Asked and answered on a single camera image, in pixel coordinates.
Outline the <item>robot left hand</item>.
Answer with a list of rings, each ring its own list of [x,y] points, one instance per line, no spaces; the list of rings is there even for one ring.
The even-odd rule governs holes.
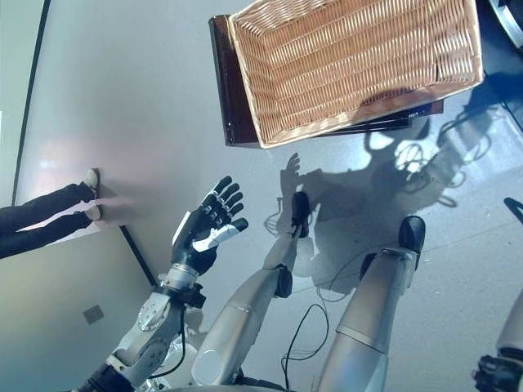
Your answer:
[[[239,184],[225,176],[187,211],[172,238],[171,263],[205,274],[217,258],[218,246],[248,228],[238,214],[244,209]]]

